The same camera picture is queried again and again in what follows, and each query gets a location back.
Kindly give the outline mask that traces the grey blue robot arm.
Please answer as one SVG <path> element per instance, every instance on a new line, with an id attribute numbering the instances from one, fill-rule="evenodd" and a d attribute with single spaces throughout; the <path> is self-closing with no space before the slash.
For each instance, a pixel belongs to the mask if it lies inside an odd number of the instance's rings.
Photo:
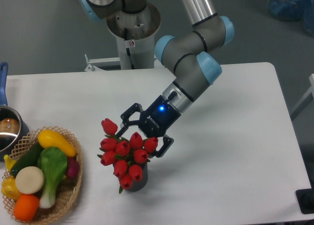
<path id="1" fill-rule="evenodd" d="M 92 20 L 106 19 L 116 38 L 123 70 L 153 68 L 158 60 L 175 80 L 146 109 L 136 103 L 121 115 L 121 137 L 137 126 L 146 137 L 162 137 L 163 146 L 152 157 L 162 157 L 173 143 L 167 129 L 198 97 L 213 85 L 222 68 L 210 55 L 232 41 L 233 23 L 219 16 L 212 0 L 182 0 L 193 31 L 182 38 L 170 35 L 155 40 L 161 23 L 158 9 L 147 0 L 79 0 Z"/>

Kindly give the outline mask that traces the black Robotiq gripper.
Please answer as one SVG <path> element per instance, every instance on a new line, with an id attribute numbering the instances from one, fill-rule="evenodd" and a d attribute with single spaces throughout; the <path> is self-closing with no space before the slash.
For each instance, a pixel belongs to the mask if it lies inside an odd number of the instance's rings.
<path id="1" fill-rule="evenodd" d="M 140 113 L 139 120 L 130 121 L 130 117 L 135 113 Z M 181 113 L 175 109 L 169 101 L 160 95 L 146 110 L 143 111 L 139 103 L 134 103 L 125 112 L 121 114 L 121 129 L 116 133 L 117 137 L 122 135 L 130 126 L 138 128 L 148 138 L 162 137 L 163 145 L 159 150 L 152 153 L 152 157 L 161 158 L 174 143 L 174 139 L 166 133 L 167 129 L 181 116 Z"/>

